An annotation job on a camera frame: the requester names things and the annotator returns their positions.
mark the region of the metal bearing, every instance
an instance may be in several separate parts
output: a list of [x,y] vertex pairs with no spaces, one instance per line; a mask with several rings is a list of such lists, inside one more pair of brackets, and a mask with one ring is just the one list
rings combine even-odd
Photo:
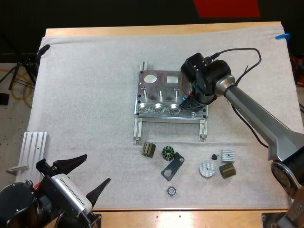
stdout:
[[175,196],[176,195],[176,188],[175,187],[172,187],[172,186],[170,186],[168,189],[167,189],[167,193],[168,193],[168,195],[169,196]]

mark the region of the black metal bracket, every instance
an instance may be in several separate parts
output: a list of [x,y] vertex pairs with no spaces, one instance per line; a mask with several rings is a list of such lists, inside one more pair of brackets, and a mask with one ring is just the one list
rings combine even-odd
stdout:
[[172,177],[179,170],[180,166],[184,163],[185,159],[179,154],[175,153],[174,160],[163,170],[161,174],[167,181],[171,181]]

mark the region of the aluminum profile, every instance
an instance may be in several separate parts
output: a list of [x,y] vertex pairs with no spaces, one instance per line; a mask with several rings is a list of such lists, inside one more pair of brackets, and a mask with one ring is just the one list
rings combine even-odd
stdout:
[[46,148],[47,132],[25,132],[19,158],[19,166],[28,165],[27,170],[18,170],[16,182],[31,180],[34,184],[40,182],[41,174],[36,169],[36,163],[43,159]]
[[234,150],[223,149],[222,150],[222,162],[235,162],[236,161],[236,153]]

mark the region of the black cable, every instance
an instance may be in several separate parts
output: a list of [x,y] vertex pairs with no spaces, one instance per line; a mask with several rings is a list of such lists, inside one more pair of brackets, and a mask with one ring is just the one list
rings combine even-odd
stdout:
[[247,127],[249,127],[249,129],[251,130],[251,132],[253,133],[253,135],[256,137],[256,140],[264,147],[268,148],[267,145],[265,145],[260,138],[258,137],[257,133],[255,132],[255,130],[253,130],[253,128],[250,126],[250,124],[240,115],[240,113],[237,112],[236,108],[233,107],[231,105],[233,111],[237,114],[237,116],[247,125]]
[[300,107],[304,109],[304,106],[299,103]]
[[259,57],[259,60],[253,65],[251,66],[249,69],[248,66],[246,67],[244,73],[236,80],[235,82],[235,85],[237,86],[240,82],[240,80],[245,76],[245,74],[247,74],[250,70],[252,70],[253,68],[255,68],[257,65],[260,64],[260,62],[262,61],[262,57],[261,57],[261,53],[259,52],[259,50],[257,50],[256,48],[254,47],[244,47],[244,48],[231,48],[231,49],[227,49],[227,50],[223,50],[223,51],[220,51],[218,53],[215,53],[214,55],[211,56],[212,59],[215,59],[217,58],[220,54],[223,54],[225,52],[229,52],[229,51],[241,51],[241,50],[253,50],[253,51],[256,51],[257,52],[257,55]]
[[[241,81],[241,79],[245,76],[245,74],[247,74],[250,70],[252,70],[253,68],[255,68],[257,65],[260,64],[260,62],[262,61],[262,57],[261,57],[261,53],[259,52],[259,50],[257,50],[254,47],[244,47],[244,48],[232,48],[232,49],[227,49],[227,50],[223,50],[220,51],[218,53],[215,53],[214,55],[211,56],[212,59],[217,58],[220,54],[223,54],[225,52],[228,51],[240,51],[240,50],[253,50],[256,51],[259,57],[259,60],[250,68],[248,68],[248,66],[245,68],[244,73],[241,74],[241,76],[236,80],[235,85],[237,86],[239,84],[239,82]],[[260,138],[258,137],[257,133],[253,130],[252,126],[241,116],[241,114],[239,112],[237,112],[237,110],[235,109],[235,107],[233,105],[231,105],[233,111],[237,114],[237,116],[247,125],[247,127],[251,130],[251,132],[253,133],[253,135],[255,136],[256,140],[264,147],[268,148],[267,145],[265,145]]]

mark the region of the gear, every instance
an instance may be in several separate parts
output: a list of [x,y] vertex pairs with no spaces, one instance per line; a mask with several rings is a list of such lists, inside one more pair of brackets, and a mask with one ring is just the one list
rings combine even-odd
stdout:
[[165,146],[162,150],[162,157],[166,161],[171,161],[174,158],[174,149],[173,147],[170,146]]

